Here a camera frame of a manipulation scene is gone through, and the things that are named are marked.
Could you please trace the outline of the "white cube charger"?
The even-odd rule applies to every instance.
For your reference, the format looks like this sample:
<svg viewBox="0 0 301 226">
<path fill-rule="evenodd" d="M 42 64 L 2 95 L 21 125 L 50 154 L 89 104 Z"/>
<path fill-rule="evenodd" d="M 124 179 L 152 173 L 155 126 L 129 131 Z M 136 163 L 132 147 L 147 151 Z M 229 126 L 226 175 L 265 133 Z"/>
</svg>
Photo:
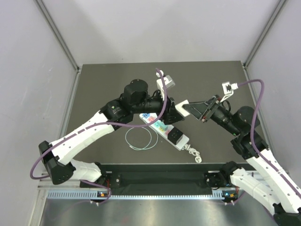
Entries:
<svg viewBox="0 0 301 226">
<path fill-rule="evenodd" d="M 190 115 L 190 113 L 189 113 L 187 110 L 185 110 L 184 107 L 183 107 L 184 105 L 186 105 L 186 104 L 188 104 L 188 103 L 189 103 L 188 100 L 184 100 L 184 101 L 178 103 L 178 104 L 175 106 L 177 112 L 178 112 L 182 117 L 187 117 L 187 116 Z"/>
</svg>

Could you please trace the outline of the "black power plug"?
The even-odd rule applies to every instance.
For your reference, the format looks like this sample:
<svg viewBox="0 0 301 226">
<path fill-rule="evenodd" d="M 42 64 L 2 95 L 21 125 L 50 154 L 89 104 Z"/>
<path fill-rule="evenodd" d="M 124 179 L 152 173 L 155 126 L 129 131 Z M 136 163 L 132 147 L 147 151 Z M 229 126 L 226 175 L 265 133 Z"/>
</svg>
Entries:
<svg viewBox="0 0 301 226">
<path fill-rule="evenodd" d="M 167 139 L 174 145 L 177 145 L 183 137 L 183 132 L 178 128 L 173 127 L 167 135 Z"/>
</svg>

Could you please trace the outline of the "teal plug adapter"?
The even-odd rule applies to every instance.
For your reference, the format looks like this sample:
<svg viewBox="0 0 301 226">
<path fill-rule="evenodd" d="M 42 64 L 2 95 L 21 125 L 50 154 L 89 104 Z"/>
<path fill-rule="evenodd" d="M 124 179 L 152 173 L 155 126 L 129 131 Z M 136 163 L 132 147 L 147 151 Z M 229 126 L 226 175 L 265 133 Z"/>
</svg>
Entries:
<svg viewBox="0 0 301 226">
<path fill-rule="evenodd" d="M 162 121 L 157 121 L 155 123 L 155 126 L 158 127 L 161 131 L 166 131 L 168 129 L 168 126 L 165 125 Z"/>
</svg>

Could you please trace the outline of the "white multicolour power strip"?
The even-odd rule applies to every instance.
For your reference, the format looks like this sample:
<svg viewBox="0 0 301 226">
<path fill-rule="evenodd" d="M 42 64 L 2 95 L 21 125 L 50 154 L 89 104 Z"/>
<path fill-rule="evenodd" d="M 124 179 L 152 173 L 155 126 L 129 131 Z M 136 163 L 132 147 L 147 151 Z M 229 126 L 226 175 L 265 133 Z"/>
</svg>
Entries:
<svg viewBox="0 0 301 226">
<path fill-rule="evenodd" d="M 155 113 L 141 113 L 139 114 L 139 117 L 145 124 L 148 124 L 153 122 L 157 118 L 157 115 Z M 179 151 L 182 150 L 190 140 L 185 134 L 182 134 L 179 140 L 171 141 L 171 136 L 169 136 L 168 134 L 170 132 L 175 132 L 177 128 L 173 125 L 165 125 L 161 120 L 156 121 L 149 127 L 155 132 L 157 132 L 161 137 L 163 137 L 167 142 L 169 142 L 173 147 L 175 147 Z"/>
</svg>

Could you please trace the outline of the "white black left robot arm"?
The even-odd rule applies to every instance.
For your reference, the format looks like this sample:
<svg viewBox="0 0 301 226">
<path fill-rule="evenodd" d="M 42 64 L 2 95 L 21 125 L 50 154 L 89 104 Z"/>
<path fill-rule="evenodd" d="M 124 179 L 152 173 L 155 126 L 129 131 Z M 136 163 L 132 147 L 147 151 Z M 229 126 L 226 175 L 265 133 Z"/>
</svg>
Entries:
<svg viewBox="0 0 301 226">
<path fill-rule="evenodd" d="M 59 185 L 76 179 L 103 186 L 107 176 L 101 165 L 77 161 L 74 157 L 99 138 L 118 130 L 122 124 L 130 123 L 134 114 L 155 113 L 167 125 L 182 121 L 184 118 L 177 111 L 174 99 L 164 93 L 165 89 L 173 86 L 170 76 L 158 79 L 158 89 L 150 96 L 147 82 L 133 80 L 125 86 L 120 97 L 108 102 L 73 132 L 51 143 L 40 143 L 42 162 L 52 183 Z"/>
</svg>

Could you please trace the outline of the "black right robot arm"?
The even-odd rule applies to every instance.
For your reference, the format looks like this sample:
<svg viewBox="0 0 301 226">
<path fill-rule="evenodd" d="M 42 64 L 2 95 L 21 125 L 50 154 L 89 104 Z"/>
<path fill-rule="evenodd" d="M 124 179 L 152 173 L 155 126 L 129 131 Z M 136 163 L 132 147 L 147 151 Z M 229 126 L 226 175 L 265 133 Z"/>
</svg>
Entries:
<svg viewBox="0 0 301 226">
<path fill-rule="evenodd" d="M 180 109 L 199 121 L 212 120 L 234 135 L 231 141 L 234 150 L 265 180 L 265 183 L 258 181 L 230 161 L 219 170 L 219 179 L 224 186 L 243 189 L 266 208 L 279 226 L 301 224 L 301 189 L 278 164 L 265 140 L 256 131 L 251 131 L 252 107 L 243 106 L 231 113 L 220 98 L 214 96 L 207 101 L 184 101 Z"/>
</svg>

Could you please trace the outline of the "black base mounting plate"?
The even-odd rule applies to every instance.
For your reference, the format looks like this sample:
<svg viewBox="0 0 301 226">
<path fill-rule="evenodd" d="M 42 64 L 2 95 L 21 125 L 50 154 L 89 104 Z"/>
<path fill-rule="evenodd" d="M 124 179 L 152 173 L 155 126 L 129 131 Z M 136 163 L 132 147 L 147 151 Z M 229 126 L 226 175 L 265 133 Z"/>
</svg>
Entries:
<svg viewBox="0 0 301 226">
<path fill-rule="evenodd" d="M 112 194 L 208 194 L 213 188 L 229 187 L 221 177 L 222 164 L 105 164 L 104 174 L 93 185 L 105 186 Z"/>
</svg>

